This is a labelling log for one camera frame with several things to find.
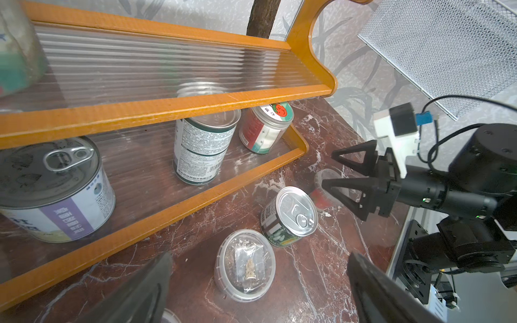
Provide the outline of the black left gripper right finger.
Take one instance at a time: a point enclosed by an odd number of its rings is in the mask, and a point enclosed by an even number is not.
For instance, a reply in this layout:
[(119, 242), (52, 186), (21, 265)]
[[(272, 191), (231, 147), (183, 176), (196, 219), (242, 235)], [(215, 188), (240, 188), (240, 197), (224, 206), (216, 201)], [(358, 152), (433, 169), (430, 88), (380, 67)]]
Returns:
[(350, 254), (347, 276), (360, 322), (441, 321), (362, 254)]

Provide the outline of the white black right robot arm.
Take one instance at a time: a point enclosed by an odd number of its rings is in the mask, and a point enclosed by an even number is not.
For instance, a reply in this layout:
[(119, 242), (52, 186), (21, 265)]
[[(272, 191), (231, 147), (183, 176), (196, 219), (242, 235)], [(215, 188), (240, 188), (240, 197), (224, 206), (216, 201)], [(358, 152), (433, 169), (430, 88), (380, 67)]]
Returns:
[(516, 126), (475, 124), (470, 130), (446, 172), (417, 166), (402, 171), (392, 149), (379, 156), (376, 142), (368, 141), (332, 154), (359, 178), (322, 182), (361, 220), (371, 213), (386, 217), (398, 202), (445, 215), (434, 234), (410, 223), (394, 270), (423, 304), (435, 274), (501, 272), (516, 251), (505, 235), (516, 230)]

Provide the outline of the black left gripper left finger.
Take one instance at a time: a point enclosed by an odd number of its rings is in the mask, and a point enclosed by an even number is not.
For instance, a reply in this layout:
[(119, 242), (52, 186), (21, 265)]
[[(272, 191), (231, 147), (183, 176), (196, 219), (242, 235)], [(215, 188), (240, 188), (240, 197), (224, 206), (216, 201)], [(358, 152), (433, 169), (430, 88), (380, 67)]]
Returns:
[(102, 300), (77, 322), (160, 322), (165, 310), (173, 259), (164, 252)]

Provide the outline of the orange wooden three-tier shelf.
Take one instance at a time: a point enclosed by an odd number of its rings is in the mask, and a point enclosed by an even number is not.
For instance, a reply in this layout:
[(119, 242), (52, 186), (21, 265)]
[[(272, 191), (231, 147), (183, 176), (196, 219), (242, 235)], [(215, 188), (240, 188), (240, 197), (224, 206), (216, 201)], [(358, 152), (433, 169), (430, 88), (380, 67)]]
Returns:
[[(40, 26), (75, 28), (82, 31), (121, 32), (133, 36), (162, 36), (167, 40), (194, 40), (205, 44), (224, 44), (234, 48), (275, 50), (292, 54), (297, 56), (303, 66), (316, 76), (318, 82), (315, 85), (272, 90), (5, 114), (1, 117), (1, 147), (14, 148), (53, 139), (131, 129), (268, 103), (330, 96), (336, 91), (337, 79), (315, 57), (312, 50), (312, 31), (320, 12), (326, 5), (326, 1), (305, 1), (286, 41), (280, 42), (24, 1), (22, 9), (33, 22)], [(288, 153), (3, 283), (1, 285), (1, 309), (7, 310), (43, 292), (297, 160), (308, 152), (307, 141), (294, 126), (288, 128), (285, 136), (291, 147)]]

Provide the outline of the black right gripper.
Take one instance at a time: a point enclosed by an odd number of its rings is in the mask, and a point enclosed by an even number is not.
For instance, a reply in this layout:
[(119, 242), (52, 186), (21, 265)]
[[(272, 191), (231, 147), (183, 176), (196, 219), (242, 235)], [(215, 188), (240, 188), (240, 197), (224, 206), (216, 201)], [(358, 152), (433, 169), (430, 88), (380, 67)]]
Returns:
[[(494, 197), (465, 191), (448, 176), (416, 166), (410, 166), (406, 177), (401, 178), (393, 152), (379, 157), (376, 147), (377, 140), (370, 140), (331, 154), (338, 163), (372, 178), (322, 181), (323, 189), (362, 221), (365, 222), (370, 213), (387, 217), (396, 202), (465, 219), (493, 215), (497, 207)], [(361, 192), (361, 199), (359, 202), (351, 199), (341, 188)]]

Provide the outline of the silver tin can green label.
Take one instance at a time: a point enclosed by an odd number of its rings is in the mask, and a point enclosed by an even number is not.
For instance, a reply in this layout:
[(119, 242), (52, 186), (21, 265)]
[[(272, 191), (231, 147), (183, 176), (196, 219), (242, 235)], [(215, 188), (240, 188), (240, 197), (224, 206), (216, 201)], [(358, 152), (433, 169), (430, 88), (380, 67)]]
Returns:
[(315, 204), (297, 187), (281, 189), (261, 214), (262, 233), (278, 248), (285, 248), (315, 233), (318, 222)]

